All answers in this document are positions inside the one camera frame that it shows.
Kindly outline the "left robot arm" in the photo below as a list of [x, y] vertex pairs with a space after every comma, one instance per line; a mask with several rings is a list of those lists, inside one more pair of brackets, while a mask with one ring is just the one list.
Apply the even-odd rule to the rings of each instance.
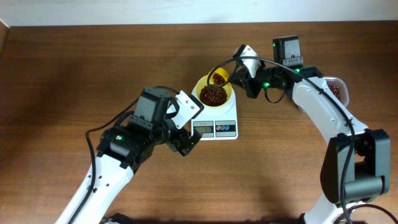
[[193, 95], [167, 86], [143, 89], [127, 108], [102, 125], [94, 147], [88, 138], [91, 165], [57, 223], [99, 223], [156, 146], [165, 144], [187, 156], [201, 139], [185, 124], [204, 109]]

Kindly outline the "yellow measuring scoop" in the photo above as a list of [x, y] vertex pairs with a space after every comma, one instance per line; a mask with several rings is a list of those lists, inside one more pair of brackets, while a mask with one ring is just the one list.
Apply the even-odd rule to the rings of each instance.
[[228, 81], [228, 78], [229, 73], [223, 68], [218, 68], [212, 73], [209, 83], [214, 86], [221, 86]]

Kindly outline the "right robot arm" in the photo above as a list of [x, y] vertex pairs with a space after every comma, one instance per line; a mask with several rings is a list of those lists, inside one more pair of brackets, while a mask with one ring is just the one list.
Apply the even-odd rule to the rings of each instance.
[[315, 66], [306, 66], [296, 35], [273, 40], [274, 58], [267, 67], [248, 45], [233, 54], [240, 69], [231, 83], [244, 88], [249, 98], [270, 88], [306, 113], [328, 147], [320, 173], [322, 195], [299, 223], [351, 223], [351, 212], [371, 207], [371, 201], [390, 187], [391, 140], [383, 129], [369, 129], [333, 94]]

